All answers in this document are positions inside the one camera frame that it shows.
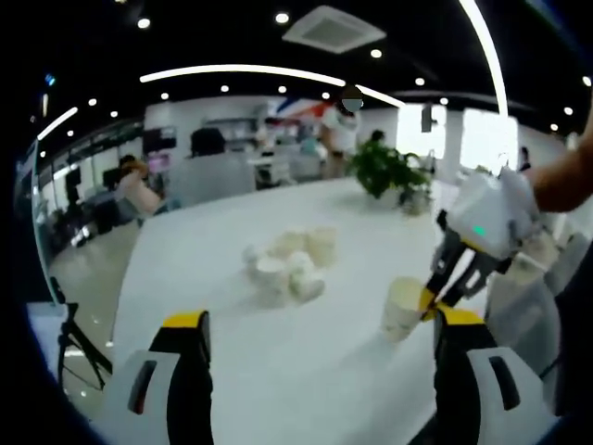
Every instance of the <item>white chair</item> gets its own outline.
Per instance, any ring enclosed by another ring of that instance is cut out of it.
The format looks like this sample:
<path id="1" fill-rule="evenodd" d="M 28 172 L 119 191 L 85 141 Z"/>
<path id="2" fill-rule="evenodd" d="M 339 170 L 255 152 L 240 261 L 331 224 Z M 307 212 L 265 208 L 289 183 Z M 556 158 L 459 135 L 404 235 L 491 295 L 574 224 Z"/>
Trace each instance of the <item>white chair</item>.
<path id="1" fill-rule="evenodd" d="M 555 294 L 542 276 L 527 286 L 497 278 L 488 291 L 486 325 L 499 346 L 514 350 L 542 378 L 544 398 L 555 409 L 561 383 L 561 322 Z"/>
<path id="2" fill-rule="evenodd" d="M 574 234 L 558 260 L 544 274 L 544 282 L 554 295 L 558 295 L 568 285 L 587 254 L 589 243 L 583 234 Z"/>
<path id="3" fill-rule="evenodd" d="M 185 159 L 169 170 L 168 195 L 184 208 L 255 191 L 255 171 L 244 153 Z"/>

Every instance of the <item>ceiling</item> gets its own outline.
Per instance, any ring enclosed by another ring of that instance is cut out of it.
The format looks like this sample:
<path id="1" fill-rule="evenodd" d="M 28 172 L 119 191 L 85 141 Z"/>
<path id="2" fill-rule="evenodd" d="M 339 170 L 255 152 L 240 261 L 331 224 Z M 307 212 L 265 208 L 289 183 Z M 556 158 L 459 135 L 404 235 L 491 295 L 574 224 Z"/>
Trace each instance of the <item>ceiling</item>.
<path id="1" fill-rule="evenodd" d="M 555 122 L 561 133 L 582 128 L 591 94 L 582 77 L 591 75 L 587 55 L 593 54 L 589 23 L 581 19 L 590 16 L 580 9 L 586 6 L 578 6 L 585 3 L 477 0 L 498 50 L 511 114 L 521 121 L 542 130 Z M 277 94 L 283 84 L 289 95 L 303 97 L 321 97 L 334 88 L 245 73 L 139 82 L 144 74 L 194 65 L 246 63 L 309 70 L 383 93 L 400 92 L 409 102 L 425 100 L 426 92 L 432 92 L 432 98 L 449 97 L 453 108 L 497 109 L 492 100 L 476 102 L 473 96 L 493 97 L 494 87 L 482 47 L 458 0 L 325 4 L 371 23 L 387 37 L 341 55 L 284 42 L 290 24 L 319 5 L 306 0 L 206 5 L 187 0 L 36 2 L 35 10 L 19 12 L 26 26 L 13 37 L 21 42 L 17 56 L 25 60 L 18 64 L 15 81 L 23 98 L 16 129 L 23 150 L 47 123 L 74 106 L 80 112 L 68 128 L 60 127 L 44 140 L 46 149 L 70 142 L 70 128 L 80 135 L 107 125 L 112 110 L 119 118 L 141 116 L 164 91 L 171 100 L 183 100 L 219 95 L 222 84 L 230 86 L 230 94 L 264 95 Z M 278 12 L 290 15 L 288 24 L 274 21 Z M 146 30 L 136 26 L 141 16 L 151 20 Z M 383 52 L 381 58 L 370 56 L 374 48 Z M 47 72 L 57 79 L 48 89 L 49 114 L 30 123 L 31 115 L 39 115 Z M 415 85 L 417 77 L 426 80 L 425 86 Z M 92 108 L 87 105 L 91 97 L 98 100 Z M 574 115 L 566 116 L 564 107 L 573 108 Z"/>

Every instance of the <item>white shirt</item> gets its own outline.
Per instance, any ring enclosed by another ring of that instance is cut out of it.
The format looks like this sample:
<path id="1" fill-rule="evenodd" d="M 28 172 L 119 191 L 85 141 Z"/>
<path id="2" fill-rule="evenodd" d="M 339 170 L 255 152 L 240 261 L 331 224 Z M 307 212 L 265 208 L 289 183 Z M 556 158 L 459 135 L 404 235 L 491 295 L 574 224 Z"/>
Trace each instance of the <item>white shirt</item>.
<path id="1" fill-rule="evenodd" d="M 256 131 L 256 139 L 258 140 L 259 148 L 263 151 L 273 151 L 276 147 L 276 138 L 272 132 L 268 132 L 268 129 L 261 125 Z"/>
<path id="2" fill-rule="evenodd" d="M 360 128 L 358 112 L 354 113 L 354 116 L 345 116 L 336 107 L 331 107 L 323 113 L 322 124 L 330 129 L 334 149 L 350 155 L 356 153 Z"/>
<path id="3" fill-rule="evenodd" d="M 139 212 L 148 215 L 157 211 L 161 204 L 160 197 L 146 186 L 138 171 L 121 178 L 116 199 L 123 198 L 128 199 Z"/>

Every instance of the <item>white table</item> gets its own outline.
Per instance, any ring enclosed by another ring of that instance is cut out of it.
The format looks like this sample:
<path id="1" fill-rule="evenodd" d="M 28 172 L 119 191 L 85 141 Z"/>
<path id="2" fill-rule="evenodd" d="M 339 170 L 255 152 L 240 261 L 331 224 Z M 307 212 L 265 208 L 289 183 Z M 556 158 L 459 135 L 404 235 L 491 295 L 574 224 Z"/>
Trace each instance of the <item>white table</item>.
<path id="1" fill-rule="evenodd" d="M 350 179 L 286 187 L 148 221 L 120 295 L 115 366 L 146 349 L 175 312 L 211 312 L 212 429 L 217 445 L 406 444 L 435 411 L 433 325 L 398 346 L 379 323 L 390 282 L 429 276 L 436 212 L 454 187 L 435 185 L 434 214 L 369 206 Z M 289 226 L 338 229 L 324 295 L 261 309 L 242 274 L 250 242 Z M 462 305 L 481 311 L 484 293 Z"/>

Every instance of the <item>air conditioner vent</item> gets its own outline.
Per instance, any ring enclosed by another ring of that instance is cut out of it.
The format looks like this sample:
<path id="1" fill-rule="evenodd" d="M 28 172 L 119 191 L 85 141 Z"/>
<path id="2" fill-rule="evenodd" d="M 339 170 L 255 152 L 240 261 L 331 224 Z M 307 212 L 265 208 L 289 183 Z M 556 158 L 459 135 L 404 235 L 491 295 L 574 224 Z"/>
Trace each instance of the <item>air conditioner vent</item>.
<path id="1" fill-rule="evenodd" d="M 383 31 L 346 12 L 319 6 L 298 20 L 283 40 L 342 54 L 385 36 Z"/>

